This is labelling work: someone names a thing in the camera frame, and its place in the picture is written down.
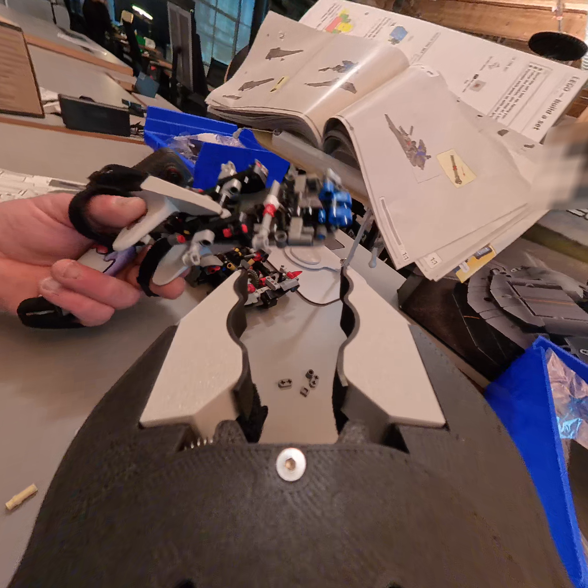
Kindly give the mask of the small lego gearbox assembly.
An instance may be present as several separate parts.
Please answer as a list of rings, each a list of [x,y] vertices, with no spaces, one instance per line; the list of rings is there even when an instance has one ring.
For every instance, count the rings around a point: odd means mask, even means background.
[[[220,255],[233,247],[269,252],[275,247],[316,247],[338,229],[352,227],[352,197],[339,170],[325,168],[322,175],[294,169],[268,190],[243,194],[230,178],[218,186],[220,215],[174,213],[164,224],[170,245],[158,269],[180,275],[204,267],[207,255]]]

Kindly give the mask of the large lego car chassis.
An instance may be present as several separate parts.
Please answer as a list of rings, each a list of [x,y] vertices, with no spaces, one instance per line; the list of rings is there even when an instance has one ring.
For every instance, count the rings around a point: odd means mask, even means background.
[[[288,271],[284,266],[271,269],[269,254],[263,249],[235,247],[224,254],[208,254],[201,258],[202,265],[190,269],[185,280],[195,287],[207,285],[214,290],[227,279],[244,270],[247,275],[247,307],[270,308],[289,292],[299,289],[301,270]]]

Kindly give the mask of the blue plastic bin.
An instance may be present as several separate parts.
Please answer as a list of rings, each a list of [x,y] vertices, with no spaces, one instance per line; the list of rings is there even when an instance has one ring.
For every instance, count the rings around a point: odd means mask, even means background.
[[[574,355],[539,337],[489,384],[486,400],[529,470],[570,581],[587,587],[587,450],[572,441],[565,453],[548,379],[549,349],[587,382],[587,344]]]
[[[146,110],[143,139],[154,151],[167,148],[166,142],[180,134],[215,133],[233,137],[233,146],[204,145],[197,160],[180,156],[193,177],[193,186],[206,189],[217,182],[221,166],[231,162],[238,172],[258,160],[268,171],[267,186],[283,180],[290,163],[265,149],[250,129],[202,116],[149,106]]]

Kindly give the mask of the black box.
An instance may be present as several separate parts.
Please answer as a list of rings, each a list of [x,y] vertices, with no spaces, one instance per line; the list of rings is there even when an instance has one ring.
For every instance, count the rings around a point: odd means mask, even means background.
[[[414,269],[401,311],[489,381],[539,337],[587,363],[587,248],[520,238],[462,282]]]

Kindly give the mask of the clear plastic bags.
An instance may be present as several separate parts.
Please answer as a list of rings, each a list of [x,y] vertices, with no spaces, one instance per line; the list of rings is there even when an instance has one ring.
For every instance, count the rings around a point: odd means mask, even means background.
[[[166,146],[178,155],[189,160],[197,160],[204,145],[233,146],[233,137],[210,132],[200,134],[180,134],[167,140]]]
[[[549,349],[546,352],[548,379],[557,429],[565,453],[574,441],[587,450],[587,382]]]

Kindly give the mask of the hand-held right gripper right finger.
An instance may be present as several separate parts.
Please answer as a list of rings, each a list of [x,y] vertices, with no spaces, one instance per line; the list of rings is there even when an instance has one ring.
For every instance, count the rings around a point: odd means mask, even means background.
[[[371,442],[393,428],[442,429],[446,418],[422,362],[409,322],[352,268],[341,270],[345,339],[336,361],[336,429],[366,426]]]

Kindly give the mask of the person's left hand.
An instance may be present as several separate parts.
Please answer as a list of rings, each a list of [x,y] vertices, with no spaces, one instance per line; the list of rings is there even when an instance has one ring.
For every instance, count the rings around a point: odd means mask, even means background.
[[[143,296],[136,279],[143,251],[115,276],[79,262],[92,240],[70,223],[72,194],[54,192],[1,203],[1,312],[43,297],[84,326],[106,323]]]

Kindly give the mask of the tan lego pin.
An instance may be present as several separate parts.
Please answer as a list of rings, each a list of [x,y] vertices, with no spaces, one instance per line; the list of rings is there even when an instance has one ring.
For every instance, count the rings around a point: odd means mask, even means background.
[[[14,509],[19,508],[23,505],[27,500],[31,497],[35,496],[38,492],[38,488],[36,484],[30,484],[25,489],[21,490],[16,495],[13,495],[6,503],[5,509],[7,511],[13,511]]]

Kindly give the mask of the lego instruction booklet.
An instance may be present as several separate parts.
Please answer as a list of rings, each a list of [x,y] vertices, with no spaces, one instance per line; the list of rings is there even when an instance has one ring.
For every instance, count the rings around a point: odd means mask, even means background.
[[[350,143],[395,267],[437,280],[500,252],[552,204],[541,142],[587,72],[426,21],[318,1],[265,17],[209,113],[280,130],[325,153]]]

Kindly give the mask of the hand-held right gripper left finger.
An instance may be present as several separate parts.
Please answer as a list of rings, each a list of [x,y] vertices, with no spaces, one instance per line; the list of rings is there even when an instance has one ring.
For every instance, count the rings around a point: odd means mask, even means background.
[[[187,424],[212,437],[217,424],[254,410],[254,383],[240,338],[247,327],[248,276],[237,270],[178,323],[140,417],[153,428]]]

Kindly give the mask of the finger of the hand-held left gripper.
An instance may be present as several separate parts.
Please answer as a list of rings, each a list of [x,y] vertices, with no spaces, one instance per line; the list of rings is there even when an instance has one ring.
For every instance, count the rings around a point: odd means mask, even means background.
[[[167,211],[185,212],[192,216],[219,216],[223,208],[210,196],[148,176],[140,185],[139,197],[146,203],[146,217]]]

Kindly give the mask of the white book stand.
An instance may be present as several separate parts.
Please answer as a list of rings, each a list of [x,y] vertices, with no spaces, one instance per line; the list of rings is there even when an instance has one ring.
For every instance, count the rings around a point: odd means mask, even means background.
[[[376,268],[371,269],[371,249],[362,245],[362,238],[367,237],[375,218],[361,173],[284,131],[254,130],[253,133],[263,147],[298,169],[318,176],[323,176],[327,169],[333,170],[341,177],[353,199],[365,208],[365,213],[359,217],[357,237],[351,238],[338,230],[334,237],[327,238],[326,245],[320,247],[273,248],[269,262],[292,271],[301,270],[299,293],[315,305],[324,306],[338,298],[340,269],[345,266],[361,275],[388,303],[398,307],[398,289],[404,283],[404,277],[380,259]]]

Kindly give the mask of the brown cardboard box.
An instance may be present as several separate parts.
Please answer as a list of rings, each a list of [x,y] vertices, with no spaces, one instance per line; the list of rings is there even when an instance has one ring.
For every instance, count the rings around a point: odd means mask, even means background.
[[[1,19],[1,113],[45,117],[24,33],[5,19]]]

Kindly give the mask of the black case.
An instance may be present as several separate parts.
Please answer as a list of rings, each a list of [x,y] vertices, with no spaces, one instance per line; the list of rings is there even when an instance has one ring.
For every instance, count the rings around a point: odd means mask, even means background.
[[[129,137],[127,108],[58,94],[61,118],[67,129],[96,134]]]

